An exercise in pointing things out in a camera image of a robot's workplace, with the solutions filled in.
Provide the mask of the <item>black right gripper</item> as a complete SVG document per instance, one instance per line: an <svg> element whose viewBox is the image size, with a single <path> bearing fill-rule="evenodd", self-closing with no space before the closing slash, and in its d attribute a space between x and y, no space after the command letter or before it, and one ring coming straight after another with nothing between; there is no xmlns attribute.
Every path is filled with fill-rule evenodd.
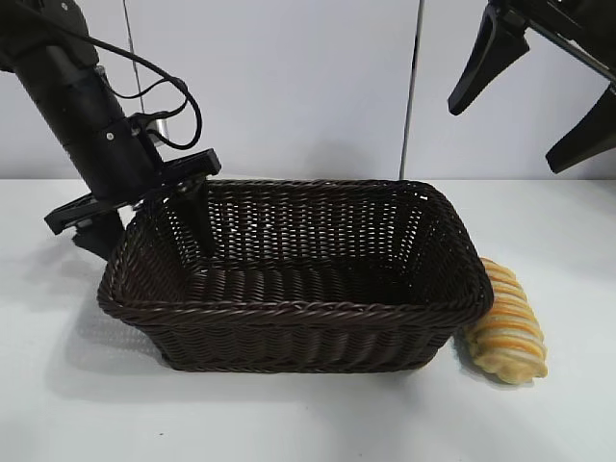
<svg viewBox="0 0 616 462"><path fill-rule="evenodd" d="M504 70L529 51L531 28L615 83L615 2L490 1L484 9L470 58L448 98L462 114ZM615 86L546 155L560 173L615 148Z"/></svg>

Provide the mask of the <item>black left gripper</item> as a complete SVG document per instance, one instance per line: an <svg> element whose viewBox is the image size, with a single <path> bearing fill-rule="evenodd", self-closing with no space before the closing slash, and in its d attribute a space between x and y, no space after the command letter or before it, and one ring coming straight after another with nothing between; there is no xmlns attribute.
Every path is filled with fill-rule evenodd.
<svg viewBox="0 0 616 462"><path fill-rule="evenodd" d="M125 117L69 147L90 192L50 212L44 221L59 235L75 227L73 243L108 261L124 234L118 209L173 191L172 207L191 230L205 257L216 244L209 216L208 185L221 164L209 148L164 161L134 117Z"/></svg>

